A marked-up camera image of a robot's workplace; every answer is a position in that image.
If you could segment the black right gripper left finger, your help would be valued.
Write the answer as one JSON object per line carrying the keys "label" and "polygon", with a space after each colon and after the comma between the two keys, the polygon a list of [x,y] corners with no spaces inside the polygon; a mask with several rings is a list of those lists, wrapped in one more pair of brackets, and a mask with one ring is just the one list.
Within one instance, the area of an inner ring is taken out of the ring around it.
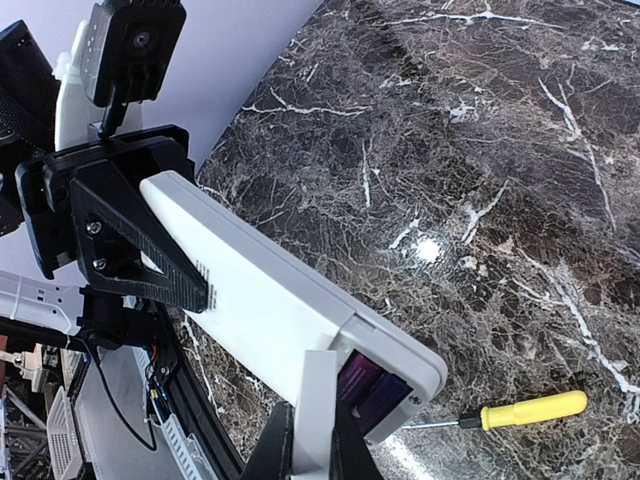
{"label": "black right gripper left finger", "polygon": [[286,480],[291,476],[294,407],[278,402],[244,468],[242,480]]}

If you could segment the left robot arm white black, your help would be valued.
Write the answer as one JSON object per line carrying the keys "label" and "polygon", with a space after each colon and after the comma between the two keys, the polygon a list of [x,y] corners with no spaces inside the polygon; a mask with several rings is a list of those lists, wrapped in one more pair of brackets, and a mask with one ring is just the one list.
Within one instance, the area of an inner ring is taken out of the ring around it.
{"label": "left robot arm white black", "polygon": [[201,235],[212,203],[194,183],[188,133],[121,133],[161,89],[181,7],[96,6],[62,79],[27,26],[1,34],[1,197],[25,221],[43,274],[1,276],[1,314],[86,346],[149,348],[155,313],[136,298],[211,308]]}

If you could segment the white remote control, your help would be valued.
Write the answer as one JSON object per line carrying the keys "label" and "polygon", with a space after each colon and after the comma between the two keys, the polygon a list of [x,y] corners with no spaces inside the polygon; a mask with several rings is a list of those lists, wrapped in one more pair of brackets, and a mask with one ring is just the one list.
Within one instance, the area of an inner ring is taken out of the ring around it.
{"label": "white remote control", "polygon": [[306,351],[333,350],[338,375],[355,351],[412,392],[366,437],[384,441],[444,387],[435,352],[298,260],[173,171],[147,178],[141,194],[209,285],[194,321],[294,407]]}

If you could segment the yellow handled screwdriver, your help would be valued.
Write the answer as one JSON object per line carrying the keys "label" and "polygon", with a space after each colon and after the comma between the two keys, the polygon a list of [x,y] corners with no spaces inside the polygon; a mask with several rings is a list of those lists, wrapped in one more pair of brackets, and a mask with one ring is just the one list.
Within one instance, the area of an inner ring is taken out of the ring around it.
{"label": "yellow handled screwdriver", "polygon": [[579,415],[588,407],[588,396],[580,390],[525,400],[503,406],[484,406],[461,415],[456,420],[403,426],[404,430],[421,430],[457,426],[461,429],[492,429],[541,423]]}

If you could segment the white battery cover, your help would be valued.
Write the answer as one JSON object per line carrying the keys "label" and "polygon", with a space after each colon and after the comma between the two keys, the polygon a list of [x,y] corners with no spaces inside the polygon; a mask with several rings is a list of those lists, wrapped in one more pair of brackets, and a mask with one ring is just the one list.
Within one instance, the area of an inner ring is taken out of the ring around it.
{"label": "white battery cover", "polygon": [[306,351],[295,405],[292,479],[328,479],[336,417],[337,354]]}

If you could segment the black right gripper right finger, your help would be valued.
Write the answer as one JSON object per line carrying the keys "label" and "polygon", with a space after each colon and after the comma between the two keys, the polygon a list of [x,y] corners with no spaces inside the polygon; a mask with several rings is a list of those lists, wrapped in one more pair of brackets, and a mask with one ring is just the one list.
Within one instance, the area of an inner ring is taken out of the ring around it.
{"label": "black right gripper right finger", "polygon": [[383,480],[354,418],[340,401],[336,403],[329,478]]}

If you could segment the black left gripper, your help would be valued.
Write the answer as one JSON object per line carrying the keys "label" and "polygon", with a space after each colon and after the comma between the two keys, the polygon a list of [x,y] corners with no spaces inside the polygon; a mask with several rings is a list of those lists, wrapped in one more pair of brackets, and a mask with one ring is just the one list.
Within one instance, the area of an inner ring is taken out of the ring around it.
{"label": "black left gripper", "polygon": [[140,193],[175,171],[194,179],[189,134],[167,125],[41,155],[16,184],[36,261],[46,278],[76,261],[96,290],[200,313],[209,285]]}

